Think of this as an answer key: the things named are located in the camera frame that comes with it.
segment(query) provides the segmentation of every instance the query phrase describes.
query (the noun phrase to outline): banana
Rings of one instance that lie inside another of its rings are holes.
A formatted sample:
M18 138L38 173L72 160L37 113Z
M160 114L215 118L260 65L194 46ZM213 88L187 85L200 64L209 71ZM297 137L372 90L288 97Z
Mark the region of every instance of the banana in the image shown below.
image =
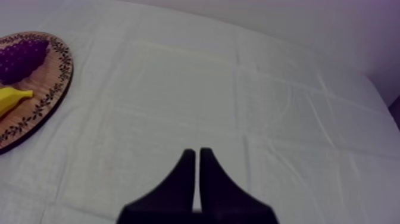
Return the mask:
M19 91L12 87L0 89L0 117L14 108L18 104L19 100L25 97L32 98L33 91Z

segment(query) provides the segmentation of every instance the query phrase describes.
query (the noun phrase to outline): white tablecloth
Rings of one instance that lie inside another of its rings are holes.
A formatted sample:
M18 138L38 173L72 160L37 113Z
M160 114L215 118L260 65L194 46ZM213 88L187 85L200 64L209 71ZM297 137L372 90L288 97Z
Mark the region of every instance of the white tablecloth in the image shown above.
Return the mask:
M114 223L200 147L281 223L400 222L399 131L357 71L126 2L17 0L0 17L0 35L49 32L74 59L57 112L0 156L1 224Z

